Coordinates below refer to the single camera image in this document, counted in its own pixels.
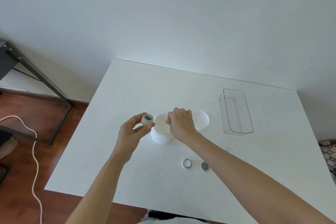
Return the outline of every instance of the white cable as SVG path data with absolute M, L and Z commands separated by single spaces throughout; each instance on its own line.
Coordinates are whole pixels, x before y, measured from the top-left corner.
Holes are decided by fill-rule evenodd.
M 15 115 L 4 117 L 4 118 L 2 118 L 0 120 L 0 122 L 2 122 L 3 120 L 5 120 L 7 118 L 10 118 L 10 117 L 16 117 L 16 118 L 18 118 L 19 120 L 21 120 L 23 126 L 25 126 L 26 128 L 28 128 L 26 126 L 26 124 L 23 122 L 23 120 L 20 117 L 15 116 Z M 35 133 L 35 137 L 37 138 L 37 132 L 35 130 L 31 129 L 31 128 L 28 128 L 28 129 L 31 130 L 31 131 L 33 131 Z M 37 159 L 35 158 L 35 154 L 34 154 L 35 144 L 36 144 L 36 141 L 33 144 L 32 154 L 33 154 L 33 158 L 34 158 L 34 160 L 36 162 L 36 175 L 35 175 L 35 179 L 34 179 L 34 182 L 33 182 L 33 186 L 31 187 L 31 193 L 33 194 L 34 198 L 39 202 L 39 205 L 40 205 L 40 224 L 42 224 L 42 213 L 43 213 L 42 203 L 41 203 L 40 199 L 36 196 L 36 194 L 34 192 L 35 182 L 36 182 L 36 179 L 37 179 L 37 175 L 39 173 L 39 163 L 37 162 Z

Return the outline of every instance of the left hand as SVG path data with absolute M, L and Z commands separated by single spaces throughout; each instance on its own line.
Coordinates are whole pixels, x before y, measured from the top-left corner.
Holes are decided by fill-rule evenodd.
M 155 126 L 155 123 L 153 122 L 151 125 L 140 126 L 133 129 L 135 125 L 141 122 L 142 116 L 145 114 L 147 113 L 143 112 L 133 116 L 120 127 L 117 143 L 114 147 L 112 155 L 118 155 L 125 163 L 130 160 L 133 152 L 140 142 L 140 139 L 147 135 L 151 131 L 152 127 Z

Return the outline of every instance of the white wall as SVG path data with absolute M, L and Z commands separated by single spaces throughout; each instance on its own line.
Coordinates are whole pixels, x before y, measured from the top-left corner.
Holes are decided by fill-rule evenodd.
M 336 0 L 0 4 L 0 34 L 70 98 L 90 101 L 116 57 L 296 89 L 316 137 L 336 137 Z M 15 73 L 0 86 L 43 92 Z

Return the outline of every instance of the forearm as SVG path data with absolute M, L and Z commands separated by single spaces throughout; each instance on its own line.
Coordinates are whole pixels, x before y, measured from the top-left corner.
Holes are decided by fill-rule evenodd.
M 334 223 L 292 191 L 201 134 L 185 144 L 198 154 L 259 223 Z
M 106 223 L 125 161 L 112 153 L 66 224 Z

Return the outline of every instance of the white table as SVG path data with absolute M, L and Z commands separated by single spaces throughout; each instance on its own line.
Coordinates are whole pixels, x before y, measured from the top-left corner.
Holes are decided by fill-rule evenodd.
M 219 96 L 243 90 L 254 132 L 224 134 Z M 83 196 L 131 116 L 167 113 L 174 107 L 203 110 L 201 133 L 273 177 L 336 221 L 336 188 L 294 90 L 114 60 L 45 189 Z M 181 163 L 191 159 L 186 170 Z M 119 179 L 114 202 L 229 224 L 256 223 L 213 171 L 176 139 L 166 145 L 144 137 Z

